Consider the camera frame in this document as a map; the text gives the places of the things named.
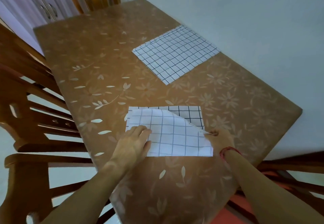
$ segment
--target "floral tablecloth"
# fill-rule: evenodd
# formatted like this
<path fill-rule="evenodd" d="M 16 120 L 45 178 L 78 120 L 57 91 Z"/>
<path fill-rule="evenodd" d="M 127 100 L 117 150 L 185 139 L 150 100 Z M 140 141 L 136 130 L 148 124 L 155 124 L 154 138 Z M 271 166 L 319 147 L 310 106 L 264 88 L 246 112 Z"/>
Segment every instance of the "floral tablecloth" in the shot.
<path fill-rule="evenodd" d="M 35 29 L 97 168 L 125 131 L 129 106 L 201 106 L 206 130 L 229 129 L 255 165 L 301 115 L 223 53 L 162 83 L 132 49 L 178 25 L 148 1 L 134 0 Z M 237 186 L 219 156 L 150 157 L 126 175 L 111 202 L 124 224 L 208 223 Z"/>

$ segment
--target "table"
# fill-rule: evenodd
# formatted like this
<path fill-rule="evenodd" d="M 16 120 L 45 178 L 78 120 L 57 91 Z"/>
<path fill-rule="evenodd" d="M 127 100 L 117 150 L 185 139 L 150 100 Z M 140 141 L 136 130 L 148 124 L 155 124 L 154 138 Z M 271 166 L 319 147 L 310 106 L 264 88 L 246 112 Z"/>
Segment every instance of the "table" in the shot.
<path fill-rule="evenodd" d="M 178 25 L 148 1 L 134 0 L 35 29 L 98 169 L 125 131 L 129 106 L 199 105 L 206 130 L 229 129 L 255 165 L 301 115 L 300 107 L 223 53 L 162 83 L 132 49 Z M 237 186 L 219 156 L 147 157 L 111 202 L 124 224 L 208 223 Z"/>

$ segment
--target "red bracelet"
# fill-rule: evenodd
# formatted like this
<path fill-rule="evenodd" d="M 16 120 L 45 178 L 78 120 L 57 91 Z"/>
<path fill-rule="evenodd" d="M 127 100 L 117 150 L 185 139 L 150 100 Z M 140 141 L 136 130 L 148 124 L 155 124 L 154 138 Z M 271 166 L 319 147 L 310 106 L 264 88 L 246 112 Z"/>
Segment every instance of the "red bracelet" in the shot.
<path fill-rule="evenodd" d="M 225 152 L 227 152 L 227 151 L 229 151 L 229 150 L 234 150 L 234 151 L 236 151 L 237 153 L 239 153 L 240 155 L 242 155 L 242 154 L 239 152 L 239 150 L 238 150 L 238 149 L 235 149 L 234 147 L 231 147 L 231 146 L 229 146 L 229 147 L 225 147 L 225 148 L 223 148 L 223 149 L 221 150 L 221 152 L 219 153 L 219 155 L 221 156 L 221 158 L 222 158 L 224 161 L 226 161 L 225 158 L 224 158 L 224 154 L 225 154 Z"/>

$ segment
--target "metal handle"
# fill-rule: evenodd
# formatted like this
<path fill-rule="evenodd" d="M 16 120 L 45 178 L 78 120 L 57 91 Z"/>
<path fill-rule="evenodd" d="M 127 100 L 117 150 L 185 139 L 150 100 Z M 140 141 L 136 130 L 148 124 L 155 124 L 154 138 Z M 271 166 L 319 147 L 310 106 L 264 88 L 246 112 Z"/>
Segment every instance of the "metal handle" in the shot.
<path fill-rule="evenodd" d="M 46 14 L 46 16 L 47 16 L 47 18 L 48 19 L 51 19 L 51 16 L 50 16 L 50 14 L 47 12 L 47 10 L 45 9 L 45 7 L 44 6 L 40 6 L 42 9 L 43 9 L 43 11 L 45 12 L 45 14 Z"/>
<path fill-rule="evenodd" d="M 48 4 L 49 4 L 49 6 L 52 8 L 52 10 L 53 10 L 53 12 L 54 12 L 54 15 L 57 17 L 57 11 L 56 11 L 56 9 L 54 8 L 54 6 L 51 5 L 50 3 L 48 3 Z"/>

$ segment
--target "person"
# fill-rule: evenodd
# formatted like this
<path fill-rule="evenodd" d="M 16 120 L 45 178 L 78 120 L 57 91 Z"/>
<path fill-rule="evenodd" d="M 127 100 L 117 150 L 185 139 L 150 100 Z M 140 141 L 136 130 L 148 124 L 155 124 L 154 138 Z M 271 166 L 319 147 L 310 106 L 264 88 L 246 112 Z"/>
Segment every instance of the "person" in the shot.
<path fill-rule="evenodd" d="M 145 126 L 132 127 L 125 132 L 103 168 L 52 211 L 42 224 L 96 223 L 119 181 L 146 157 L 151 146 L 151 141 L 148 141 L 151 132 Z M 211 142 L 215 153 L 223 153 L 222 156 L 229 164 L 260 224 L 324 223 L 324 217 L 316 210 L 273 183 L 239 152 L 231 149 L 234 143 L 228 130 L 217 129 L 205 134 L 205 137 Z"/>

